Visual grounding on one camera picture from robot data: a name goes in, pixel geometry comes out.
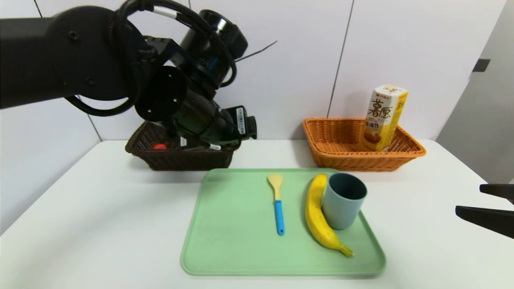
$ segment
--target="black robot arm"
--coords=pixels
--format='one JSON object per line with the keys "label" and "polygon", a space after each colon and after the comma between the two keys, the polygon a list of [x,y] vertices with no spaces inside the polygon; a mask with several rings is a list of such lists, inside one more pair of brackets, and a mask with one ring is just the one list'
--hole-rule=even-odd
{"label": "black robot arm", "polygon": [[[127,20],[138,10],[170,16],[190,31],[181,45],[144,37]],[[237,25],[222,15],[197,14],[167,0],[128,0],[117,11],[85,6],[52,18],[0,20],[0,108],[66,98],[88,114],[111,116],[135,105],[142,118],[171,136],[237,149],[242,140],[256,138],[255,118],[242,106],[222,110],[213,98],[235,79],[234,60],[247,46]],[[164,66],[167,60],[175,67]],[[229,69],[231,77],[223,82]],[[127,100],[98,110],[75,95]]]}

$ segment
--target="spatula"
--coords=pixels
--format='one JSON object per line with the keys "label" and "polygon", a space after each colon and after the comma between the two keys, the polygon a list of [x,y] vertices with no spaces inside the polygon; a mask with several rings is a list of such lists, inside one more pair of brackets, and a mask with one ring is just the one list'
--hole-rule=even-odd
{"label": "spatula", "polygon": [[280,186],[282,185],[282,180],[283,177],[279,174],[268,176],[268,182],[275,191],[275,220],[277,221],[277,233],[281,236],[286,232],[284,227],[284,217],[282,214],[282,200],[280,199]]}

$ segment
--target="wicker basket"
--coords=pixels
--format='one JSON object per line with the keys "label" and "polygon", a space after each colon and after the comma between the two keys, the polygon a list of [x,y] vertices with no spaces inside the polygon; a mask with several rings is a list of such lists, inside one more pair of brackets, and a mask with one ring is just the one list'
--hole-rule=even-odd
{"label": "wicker basket", "polygon": [[397,127],[387,152],[359,148],[363,118],[310,118],[303,122],[310,150],[318,167],[340,171],[394,171],[427,151]]}
{"label": "wicker basket", "polygon": [[[152,150],[156,143],[165,143],[167,150]],[[125,150],[140,157],[154,171],[209,171],[228,168],[233,151],[197,149],[181,151],[180,138],[168,138],[164,128],[144,122],[128,140]]]}

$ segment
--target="blue handle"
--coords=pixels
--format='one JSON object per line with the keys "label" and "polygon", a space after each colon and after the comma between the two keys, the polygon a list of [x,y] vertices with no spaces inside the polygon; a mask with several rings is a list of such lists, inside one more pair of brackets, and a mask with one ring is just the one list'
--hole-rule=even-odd
{"label": "blue handle", "polygon": [[282,215],[282,200],[275,201],[275,219],[277,220],[277,233],[282,236],[286,232]]}

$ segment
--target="barcode label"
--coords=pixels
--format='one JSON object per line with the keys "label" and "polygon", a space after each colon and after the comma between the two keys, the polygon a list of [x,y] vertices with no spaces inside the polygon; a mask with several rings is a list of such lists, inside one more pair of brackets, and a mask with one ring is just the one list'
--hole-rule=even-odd
{"label": "barcode label", "polygon": [[243,112],[243,108],[240,107],[236,109],[235,114],[237,116],[237,129],[239,130],[239,134],[245,134],[245,113]]}

